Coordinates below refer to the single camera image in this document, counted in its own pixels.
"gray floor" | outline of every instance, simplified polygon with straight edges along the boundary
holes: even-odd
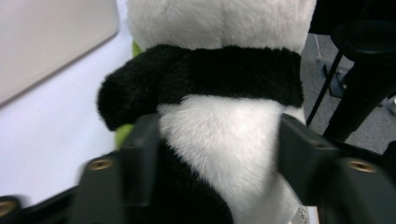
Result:
[[[302,53],[301,68],[305,97],[304,111],[306,116],[309,115],[325,80],[319,72],[320,64],[321,62],[332,62],[336,53],[337,49],[328,36],[308,36]],[[345,68],[350,68],[352,65],[353,62],[345,58],[340,63],[340,66]],[[326,93],[310,125],[310,128],[314,132],[319,134],[324,132],[339,102],[340,100],[331,97],[329,92]],[[377,107],[359,129],[349,136],[346,142],[354,146],[382,153],[387,148],[388,143],[395,140],[396,116],[390,114],[385,107]]]

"brass eyelet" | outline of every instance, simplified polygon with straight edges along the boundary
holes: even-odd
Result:
[[[375,172],[375,168],[363,161],[350,161],[348,164],[351,168],[355,169],[355,170],[359,170],[362,172],[366,172],[366,173],[374,173]]]
[[[10,213],[16,207],[16,203],[12,201],[0,202],[0,217]]]
[[[111,160],[99,160],[93,161],[88,165],[88,169],[92,171],[103,170],[110,167],[113,164]]]

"stuffed panda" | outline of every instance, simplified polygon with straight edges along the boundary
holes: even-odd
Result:
[[[129,0],[144,51],[109,75],[114,131],[158,112],[162,146],[140,223],[286,224],[299,201],[276,169],[282,113],[304,122],[300,53],[315,0]]]

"black metal stand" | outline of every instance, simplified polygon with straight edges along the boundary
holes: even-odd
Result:
[[[343,100],[323,136],[346,141],[383,99],[396,90],[396,66],[355,63]]]
[[[324,82],[322,89],[320,90],[320,94],[315,101],[314,107],[311,110],[311,113],[308,116],[308,119],[306,120],[306,125],[309,126],[312,122],[312,119],[314,118],[315,114],[318,111],[318,108],[320,106],[320,103],[323,100],[324,95],[326,94],[327,89],[330,86],[330,83],[332,83],[332,78],[334,77],[335,70],[338,67],[338,64],[341,62],[341,59],[343,58],[343,54],[338,51],[337,55],[335,56],[334,62],[332,63],[332,67],[330,68],[329,74],[326,76],[326,81]]]

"white surface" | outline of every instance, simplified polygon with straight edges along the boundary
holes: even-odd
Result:
[[[115,0],[0,1],[0,104],[113,36]]]
[[[318,209],[316,207],[310,206],[308,207],[308,211],[309,211],[309,223],[319,224]]]
[[[0,195],[41,202],[77,184],[79,167],[114,147],[96,112],[104,77],[132,58],[124,0],[104,45],[0,107]]]

